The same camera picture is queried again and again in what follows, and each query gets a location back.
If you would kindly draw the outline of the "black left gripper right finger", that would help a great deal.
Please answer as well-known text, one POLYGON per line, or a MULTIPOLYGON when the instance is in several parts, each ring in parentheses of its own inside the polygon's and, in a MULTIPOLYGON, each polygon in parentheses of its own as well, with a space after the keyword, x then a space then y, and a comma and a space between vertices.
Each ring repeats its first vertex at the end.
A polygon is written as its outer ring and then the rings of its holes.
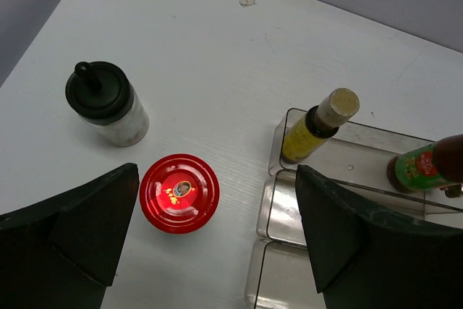
POLYGON ((460 308, 462 231, 400 213, 310 166, 295 192, 327 308, 460 308))

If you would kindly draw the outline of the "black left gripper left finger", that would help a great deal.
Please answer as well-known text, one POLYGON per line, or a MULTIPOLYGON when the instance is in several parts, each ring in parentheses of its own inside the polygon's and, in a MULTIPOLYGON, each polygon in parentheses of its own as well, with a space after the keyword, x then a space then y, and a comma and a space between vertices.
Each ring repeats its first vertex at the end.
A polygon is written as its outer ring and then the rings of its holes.
POLYGON ((2 308, 99 308, 139 188, 136 164, 1 215, 2 308))

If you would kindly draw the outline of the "green-label hot sauce bottle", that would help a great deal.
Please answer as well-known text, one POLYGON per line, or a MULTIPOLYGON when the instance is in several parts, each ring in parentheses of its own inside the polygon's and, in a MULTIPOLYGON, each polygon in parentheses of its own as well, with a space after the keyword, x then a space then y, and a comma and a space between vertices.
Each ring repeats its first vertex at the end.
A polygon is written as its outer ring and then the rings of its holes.
POLYGON ((462 183, 462 136, 453 135, 392 158, 386 174, 403 193, 462 183))

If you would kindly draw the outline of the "red-lid chili sauce jar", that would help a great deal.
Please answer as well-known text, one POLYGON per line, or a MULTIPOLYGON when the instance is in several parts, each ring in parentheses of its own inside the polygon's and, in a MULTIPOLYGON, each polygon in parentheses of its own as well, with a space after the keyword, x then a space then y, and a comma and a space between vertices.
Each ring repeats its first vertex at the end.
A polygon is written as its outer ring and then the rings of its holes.
POLYGON ((220 187, 204 160, 186 153, 165 156, 145 173, 139 191, 145 218, 169 234, 204 227, 218 207, 220 187))

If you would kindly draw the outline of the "small yellow-label brown bottle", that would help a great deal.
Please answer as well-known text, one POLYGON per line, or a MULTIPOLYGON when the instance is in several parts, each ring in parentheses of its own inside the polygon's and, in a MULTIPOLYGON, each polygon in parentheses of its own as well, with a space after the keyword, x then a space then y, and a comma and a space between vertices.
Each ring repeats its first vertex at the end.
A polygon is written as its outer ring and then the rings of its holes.
POLYGON ((282 159, 290 164, 302 162, 359 110, 360 100, 356 93, 348 88, 335 89, 292 125, 283 140, 282 159))

